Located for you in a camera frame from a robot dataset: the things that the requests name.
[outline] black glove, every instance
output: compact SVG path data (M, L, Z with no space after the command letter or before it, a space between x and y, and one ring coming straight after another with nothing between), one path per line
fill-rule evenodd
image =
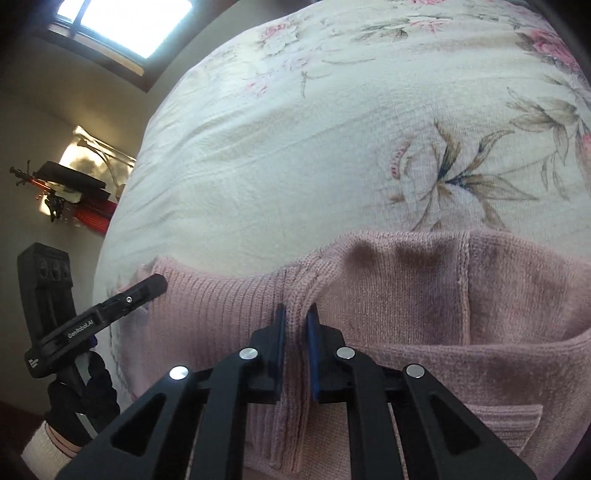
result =
M105 363L96 352L89 352L88 372L90 380L82 388L82 395L56 379L47 387L51 410L45 414L48 425L72 444L83 447L92 438L81 424L76 413L91 420L100 433L117 415L117 392Z

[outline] wrist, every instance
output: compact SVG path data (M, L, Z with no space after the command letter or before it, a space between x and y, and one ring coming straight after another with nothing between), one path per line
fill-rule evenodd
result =
M62 435L55 431L48 423L45 425L45 431L51 442L62 451L65 455L70 458L76 456L76 454L82 449L78 445L74 445L72 442L66 440Z

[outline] sweater sleeve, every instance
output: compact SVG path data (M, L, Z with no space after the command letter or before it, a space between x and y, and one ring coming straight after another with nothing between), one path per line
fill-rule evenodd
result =
M39 480L53 480L70 461L49 438L45 422L35 432L21 457Z

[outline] metal screw head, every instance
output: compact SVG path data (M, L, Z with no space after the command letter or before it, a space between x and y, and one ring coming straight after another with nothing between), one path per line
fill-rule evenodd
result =
M407 366L407 375L413 378L421 378L425 374L425 369L421 365L412 364Z
M258 356L258 351L256 348L246 347L240 350L238 355L240 355L240 358L243 360L252 360Z
M355 350L350 346L342 346L336 351L336 356L344 358L345 360L350 360L355 356Z
M173 380L182 380L189 374L189 369L182 365L174 367L168 372L168 376Z

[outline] white comforter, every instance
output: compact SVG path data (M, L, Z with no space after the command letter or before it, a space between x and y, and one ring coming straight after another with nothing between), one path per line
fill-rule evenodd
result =
M253 275L360 229L506 229L589 256L590 106L524 7L324 0L234 38L170 93L94 301L157 255ZM99 342L113 371L111 348L116 326Z

